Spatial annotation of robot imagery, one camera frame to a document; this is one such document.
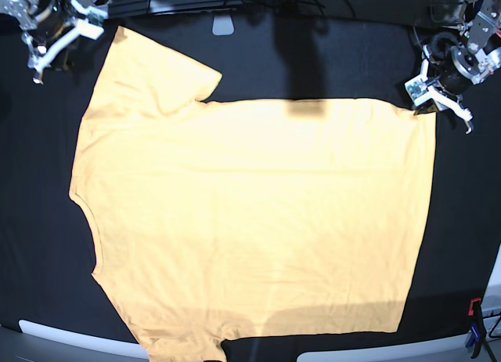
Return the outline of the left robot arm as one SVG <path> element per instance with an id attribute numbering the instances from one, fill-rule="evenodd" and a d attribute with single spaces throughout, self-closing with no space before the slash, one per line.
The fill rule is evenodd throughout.
<path id="1" fill-rule="evenodd" d="M 463 94 L 500 69 L 500 0 L 463 0 L 458 20 L 420 47 L 420 72 L 405 83 L 418 114 L 452 111 L 474 130 L 473 115 Z"/>

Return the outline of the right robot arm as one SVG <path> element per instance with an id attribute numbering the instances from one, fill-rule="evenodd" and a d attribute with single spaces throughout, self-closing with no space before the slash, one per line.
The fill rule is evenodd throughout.
<path id="1" fill-rule="evenodd" d="M 16 19 L 22 31 L 35 83 L 41 83 L 44 70 L 78 36 L 65 35 L 86 20 L 80 7 L 77 0 L 1 0 L 1 14 Z"/>

